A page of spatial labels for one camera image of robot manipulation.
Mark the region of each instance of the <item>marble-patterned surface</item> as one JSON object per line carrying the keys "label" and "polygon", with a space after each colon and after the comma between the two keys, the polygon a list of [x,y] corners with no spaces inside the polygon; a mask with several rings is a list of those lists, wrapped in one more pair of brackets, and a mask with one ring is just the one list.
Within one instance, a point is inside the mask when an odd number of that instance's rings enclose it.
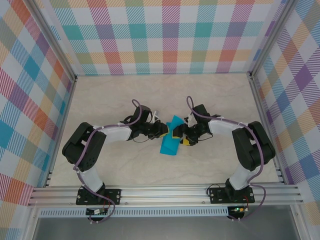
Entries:
{"label": "marble-patterned surface", "polygon": [[[204,104],[211,115],[220,114],[239,122],[259,120],[247,76],[239,74],[175,74],[81,76],[56,159],[51,186],[79,185],[72,165],[62,155],[62,147],[82,122],[92,125],[118,123],[135,108],[137,99],[160,119],[169,122],[173,115],[186,117],[186,97]],[[146,137],[139,136],[137,141]],[[224,183],[238,165],[231,138],[215,136],[195,146],[180,145],[176,156],[160,154],[162,139],[144,143],[113,142],[105,145],[96,163],[106,185],[162,185]],[[254,182],[277,182],[274,163],[264,166]]]}

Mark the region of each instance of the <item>teal towel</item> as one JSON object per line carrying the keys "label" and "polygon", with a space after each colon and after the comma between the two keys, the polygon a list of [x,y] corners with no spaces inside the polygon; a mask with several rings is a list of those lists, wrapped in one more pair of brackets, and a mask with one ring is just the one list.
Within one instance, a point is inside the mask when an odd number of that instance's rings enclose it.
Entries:
{"label": "teal towel", "polygon": [[183,119],[174,115],[171,122],[166,124],[169,127],[169,134],[165,135],[162,140],[160,153],[171,156],[177,155],[178,147],[180,144],[180,138],[172,138],[172,131],[179,125],[185,123]]}

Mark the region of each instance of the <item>colorful plaid backdrop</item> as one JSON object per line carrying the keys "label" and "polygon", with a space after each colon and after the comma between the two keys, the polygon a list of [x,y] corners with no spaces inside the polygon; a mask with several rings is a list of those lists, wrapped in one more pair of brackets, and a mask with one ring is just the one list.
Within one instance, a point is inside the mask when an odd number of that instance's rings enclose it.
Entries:
{"label": "colorful plaid backdrop", "polygon": [[285,173],[320,239],[319,0],[299,1],[257,77]]}
{"label": "colorful plaid backdrop", "polygon": [[0,240],[17,239],[72,82],[22,0],[0,1]]}
{"label": "colorful plaid backdrop", "polygon": [[247,72],[280,1],[37,0],[86,75]]}

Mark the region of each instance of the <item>gray floor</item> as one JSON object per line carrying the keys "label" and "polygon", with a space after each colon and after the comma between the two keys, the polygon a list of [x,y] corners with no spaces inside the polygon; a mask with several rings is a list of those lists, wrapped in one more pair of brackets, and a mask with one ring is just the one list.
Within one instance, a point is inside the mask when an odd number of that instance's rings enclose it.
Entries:
{"label": "gray floor", "polygon": [[33,240],[298,240],[289,206],[264,206],[252,218],[128,217],[89,224],[86,218],[41,218]]}
{"label": "gray floor", "polygon": [[[204,104],[214,115],[239,122],[259,121],[258,110],[244,73],[154,74],[80,77],[62,136],[51,186],[77,186],[76,173],[62,155],[62,147],[82,122],[116,124],[132,115],[131,100],[159,111],[163,122],[173,115],[186,117],[186,97]],[[140,136],[137,141],[146,137]],[[96,163],[106,185],[167,185],[224,183],[239,164],[234,141],[223,136],[189,147],[180,145],[176,156],[160,154],[162,139],[144,143],[113,142],[105,145]],[[277,182],[272,161],[253,182]]]}

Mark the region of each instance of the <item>blue cloth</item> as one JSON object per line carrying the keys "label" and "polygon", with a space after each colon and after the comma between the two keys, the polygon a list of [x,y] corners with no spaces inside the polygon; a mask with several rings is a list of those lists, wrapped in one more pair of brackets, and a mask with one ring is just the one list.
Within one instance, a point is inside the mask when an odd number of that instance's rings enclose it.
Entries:
{"label": "blue cloth", "polygon": [[171,156],[177,155],[178,147],[180,144],[180,138],[172,138],[173,130],[184,123],[184,120],[180,117],[174,115],[171,122],[167,122],[166,124],[169,127],[169,133],[163,137],[160,153],[167,154]]}

